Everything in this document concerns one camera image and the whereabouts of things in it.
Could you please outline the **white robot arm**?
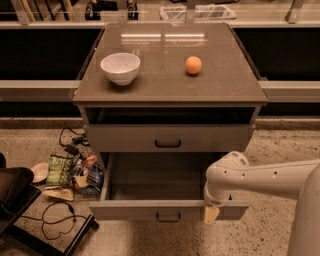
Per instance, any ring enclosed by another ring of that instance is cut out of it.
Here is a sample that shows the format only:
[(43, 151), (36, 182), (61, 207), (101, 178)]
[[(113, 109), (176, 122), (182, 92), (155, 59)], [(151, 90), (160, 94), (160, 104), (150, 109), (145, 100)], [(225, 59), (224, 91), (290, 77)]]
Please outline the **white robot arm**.
[(225, 205), (232, 191), (244, 190), (297, 202), (287, 256), (320, 256), (320, 160), (249, 164), (236, 151), (206, 170), (205, 201)]

